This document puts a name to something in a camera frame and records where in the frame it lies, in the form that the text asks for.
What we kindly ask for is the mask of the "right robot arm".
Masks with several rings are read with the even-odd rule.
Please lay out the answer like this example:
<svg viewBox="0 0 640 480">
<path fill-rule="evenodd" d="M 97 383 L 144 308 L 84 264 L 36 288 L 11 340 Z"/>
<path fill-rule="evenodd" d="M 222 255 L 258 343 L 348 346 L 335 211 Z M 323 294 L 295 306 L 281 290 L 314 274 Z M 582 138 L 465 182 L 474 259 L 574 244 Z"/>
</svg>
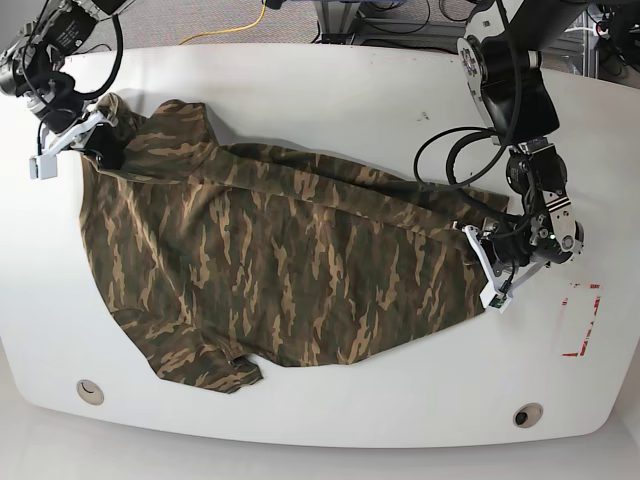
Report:
<svg viewBox="0 0 640 480">
<path fill-rule="evenodd" d="M 37 151 L 29 159 L 30 176 L 57 176 L 57 155 L 76 151 L 102 169 L 117 170 L 124 162 L 123 143 L 116 138 L 117 121 L 95 103 L 116 80 L 124 38 L 119 14 L 123 1 L 47 1 L 36 20 L 26 24 L 1 53 L 1 93 L 23 97 L 39 120 Z M 103 20 L 110 20 L 116 56 L 105 82 L 91 92 L 76 89 L 75 79 L 62 71 Z"/>
</svg>

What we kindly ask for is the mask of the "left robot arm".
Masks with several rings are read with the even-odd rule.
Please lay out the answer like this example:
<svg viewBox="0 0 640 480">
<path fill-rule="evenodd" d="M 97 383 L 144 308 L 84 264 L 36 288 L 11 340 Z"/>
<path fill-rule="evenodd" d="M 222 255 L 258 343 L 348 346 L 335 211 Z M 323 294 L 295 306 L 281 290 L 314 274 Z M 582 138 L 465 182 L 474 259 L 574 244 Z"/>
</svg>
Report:
<svg viewBox="0 0 640 480">
<path fill-rule="evenodd" d="M 465 231 L 488 279 L 506 297 L 514 275 L 533 275 L 580 253 L 584 229 L 568 196 L 567 168 L 549 135 L 560 123 L 541 72 L 542 51 L 585 10 L 582 1 L 480 1 L 457 43 L 467 85 L 486 128 L 459 140 L 447 160 L 453 171 L 467 145 L 492 137 L 507 153 L 506 180 L 523 212 L 499 212 L 477 232 Z"/>
</svg>

